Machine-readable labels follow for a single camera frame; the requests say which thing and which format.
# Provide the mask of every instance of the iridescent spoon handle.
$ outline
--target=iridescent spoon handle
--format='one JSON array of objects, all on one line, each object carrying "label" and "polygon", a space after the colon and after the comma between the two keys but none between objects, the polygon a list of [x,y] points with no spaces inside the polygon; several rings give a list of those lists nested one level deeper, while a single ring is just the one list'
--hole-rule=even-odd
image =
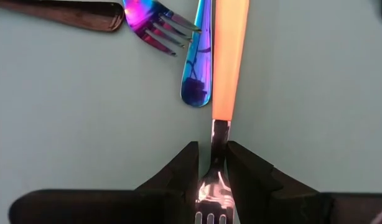
[{"label": "iridescent spoon handle", "polygon": [[212,95],[212,0],[199,0],[195,25],[202,32],[192,34],[181,83],[181,98],[194,107],[206,105]]}]

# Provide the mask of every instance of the stainless steel fork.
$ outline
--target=stainless steel fork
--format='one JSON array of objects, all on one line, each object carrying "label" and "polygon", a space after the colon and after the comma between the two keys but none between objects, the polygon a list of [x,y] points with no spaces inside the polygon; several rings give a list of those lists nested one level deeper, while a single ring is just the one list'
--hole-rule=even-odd
[{"label": "stainless steel fork", "polygon": [[123,0],[123,5],[129,27],[137,36],[151,46],[171,56],[176,56],[177,54],[159,38],[168,40],[182,48],[184,48],[185,45],[172,35],[189,42],[192,41],[191,36],[176,29],[172,25],[173,23],[195,32],[201,32],[200,28],[192,22],[171,11],[159,1]]},{"label": "stainless steel fork", "polygon": [[225,151],[235,104],[245,38],[249,0],[216,1],[212,151],[210,168],[202,177],[196,199],[195,222],[233,224],[235,202],[224,173]]}]

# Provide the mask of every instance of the pale blue background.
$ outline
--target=pale blue background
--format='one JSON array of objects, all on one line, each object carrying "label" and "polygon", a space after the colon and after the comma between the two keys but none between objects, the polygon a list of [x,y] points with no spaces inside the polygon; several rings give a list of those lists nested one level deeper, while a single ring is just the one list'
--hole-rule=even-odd
[{"label": "pale blue background", "polygon": [[[231,139],[318,190],[382,192],[380,2],[251,0]],[[0,223],[32,190],[132,189],[189,141],[206,167],[211,106],[182,103],[178,53],[0,9]]]}]

